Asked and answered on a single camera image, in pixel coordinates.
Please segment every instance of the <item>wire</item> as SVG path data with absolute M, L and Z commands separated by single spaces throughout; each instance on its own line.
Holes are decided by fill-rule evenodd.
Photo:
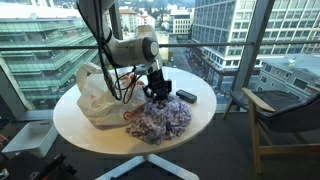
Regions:
M 130 99 L 131 99 L 131 97 L 132 97 L 132 94 L 133 94 L 133 91 L 134 91 L 134 88 L 136 87 L 137 81 L 141 78 L 141 76 L 142 76 L 142 75 L 138 76 L 138 78 L 134 78 L 134 79 L 131 81 L 131 83 L 129 84 L 128 88 L 126 89 L 126 91 L 125 91 L 125 93 L 124 93 L 124 97 L 123 97 L 123 100 L 122 100 L 124 104 L 127 104 L 127 103 L 130 101 Z M 131 86 L 132 86 L 132 88 L 131 88 L 131 93 L 130 93 L 130 96 L 129 96 L 128 100 L 126 101 L 126 96 L 127 96 L 128 90 L 129 90 L 129 88 L 130 88 Z
M 104 41 L 104 32 L 103 32 L 103 26 L 102 26 L 102 16 L 103 16 L 103 14 L 102 14 L 101 1 L 99 1 L 99 7 L 98 7 L 99 9 L 97 8 L 96 0 L 93 0 L 93 5 L 94 5 L 94 15 L 95 15 L 96 29 L 97 29 L 96 39 L 97 39 L 97 43 L 98 43 L 98 54 L 99 54 L 99 59 L 100 59 L 100 63 L 101 63 L 101 68 L 102 68 L 102 71 L 103 71 L 103 74 L 104 74 L 104 79 L 105 79 L 105 81 L 107 83 L 107 86 L 108 86 L 109 90 L 111 91 L 112 95 L 117 100 L 121 100 L 122 99 L 122 93 L 121 93 L 121 91 L 119 91 L 119 96 L 120 97 L 117 96 L 117 93 L 116 93 L 115 88 L 113 86 L 112 77 L 110 76 L 110 74 L 109 74 L 109 72 L 108 72 L 108 70 L 107 70 L 107 68 L 105 66 L 105 63 L 103 61 L 103 58 L 102 58 L 102 50 L 103 50 L 105 55 L 106 55 L 106 57 L 107 57 L 107 59 L 109 61 L 112 60 L 112 55 L 111 55 L 109 47 L 105 44 L 105 47 L 106 47 L 106 49 L 105 49 L 105 48 L 103 48 L 103 46 L 101 44 L 102 41 Z M 115 68 L 114 68 L 114 71 L 115 71 L 115 74 L 116 74 L 116 78 L 118 79 L 118 73 L 117 73 Z

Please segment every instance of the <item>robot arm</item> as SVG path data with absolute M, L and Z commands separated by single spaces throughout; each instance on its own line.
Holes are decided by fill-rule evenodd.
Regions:
M 149 97 L 154 98 L 155 101 L 167 99 L 171 92 L 171 81 L 163 79 L 159 46 L 154 29 L 147 25 L 139 26 L 136 29 L 135 38 L 130 40 L 116 39 L 107 25 L 105 16 L 105 12 L 113 5 L 114 1 L 78 0 L 78 10 L 98 42 L 101 68 L 109 90 L 116 97 L 112 78 L 101 56 L 102 51 L 114 67 L 137 66 L 137 74 L 147 75 L 148 86 L 145 92 L 147 89 L 151 90 Z

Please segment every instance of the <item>chair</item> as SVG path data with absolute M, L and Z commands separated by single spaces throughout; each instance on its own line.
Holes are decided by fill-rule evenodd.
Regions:
M 320 128 L 320 89 L 313 86 L 308 88 L 316 93 L 307 101 L 300 101 L 292 94 L 274 90 L 250 91 L 242 88 L 242 91 L 232 93 L 233 102 L 229 103 L 230 106 L 237 104 L 249 112 L 254 168 L 258 174 L 261 173 L 261 155 L 320 152 L 320 144 L 308 144 L 299 134 Z M 266 128 L 274 132 L 292 133 L 301 144 L 275 145 Z M 267 146 L 260 145 L 259 131 L 267 141 Z

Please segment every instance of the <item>table leg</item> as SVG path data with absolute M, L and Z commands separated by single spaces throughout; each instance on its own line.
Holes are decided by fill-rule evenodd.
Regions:
M 182 178 L 182 179 L 187 179 L 187 180 L 199 180 L 199 177 L 190 172 L 187 171 L 186 169 L 183 169 L 157 155 L 150 154 L 146 156 L 137 156 L 129 161 L 125 162 L 124 164 L 116 167 L 115 169 L 109 171 L 108 173 L 100 176 L 96 180 L 109 180 L 111 178 L 118 178 L 122 174 L 128 172 L 129 170 L 133 169 L 134 167 L 144 163 L 145 161 L 149 161 L 154 165 L 157 165 L 161 167 L 162 169 Z

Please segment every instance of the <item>crumpled fabric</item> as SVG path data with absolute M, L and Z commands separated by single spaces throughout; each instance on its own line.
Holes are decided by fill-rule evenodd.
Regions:
M 159 103 L 146 103 L 140 119 L 127 128 L 127 133 L 157 145 L 180 136 L 191 122 L 190 106 L 175 95 L 169 95 L 168 100 L 161 103 L 165 104 L 162 109 Z

